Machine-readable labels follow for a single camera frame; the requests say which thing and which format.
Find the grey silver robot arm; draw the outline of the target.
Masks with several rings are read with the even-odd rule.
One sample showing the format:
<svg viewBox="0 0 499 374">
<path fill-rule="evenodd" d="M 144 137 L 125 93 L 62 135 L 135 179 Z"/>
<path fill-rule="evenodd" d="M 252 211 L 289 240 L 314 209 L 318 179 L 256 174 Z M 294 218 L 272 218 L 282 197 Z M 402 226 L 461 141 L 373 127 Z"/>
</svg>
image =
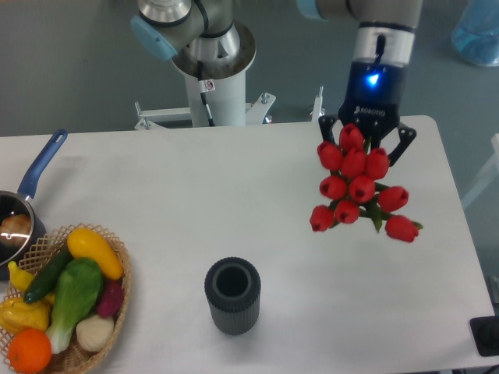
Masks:
<svg viewBox="0 0 499 374">
<path fill-rule="evenodd" d="M 395 163 L 416 138 L 400 121 L 398 108 L 422 4 L 419 1 L 299 1 L 307 18 L 358 22 L 356 44 L 343 104 L 336 115 L 313 111 L 324 138 L 336 121 L 353 123 L 378 147 L 397 131 Z M 194 126 L 261 123 L 271 106 L 263 97 L 246 104 L 246 71 L 256 55 L 250 30 L 233 16 L 230 1 L 140 1 L 130 26 L 155 58 L 172 61 L 183 74 Z"/>
</svg>

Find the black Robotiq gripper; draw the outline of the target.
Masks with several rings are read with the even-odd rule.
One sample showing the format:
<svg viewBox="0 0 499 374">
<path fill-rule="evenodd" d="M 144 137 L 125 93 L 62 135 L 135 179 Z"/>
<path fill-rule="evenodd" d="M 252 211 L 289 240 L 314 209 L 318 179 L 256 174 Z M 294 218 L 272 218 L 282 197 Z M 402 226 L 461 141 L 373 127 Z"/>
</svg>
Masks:
<svg viewBox="0 0 499 374">
<path fill-rule="evenodd" d="M 416 138 L 416 130 L 400 123 L 398 114 L 405 85 L 405 67 L 355 61 L 351 64 L 343 104 L 336 115 L 318 118 L 324 142 L 336 143 L 334 127 L 357 124 L 367 138 L 383 139 L 397 127 L 398 144 L 389 153 L 393 167 Z"/>
</svg>

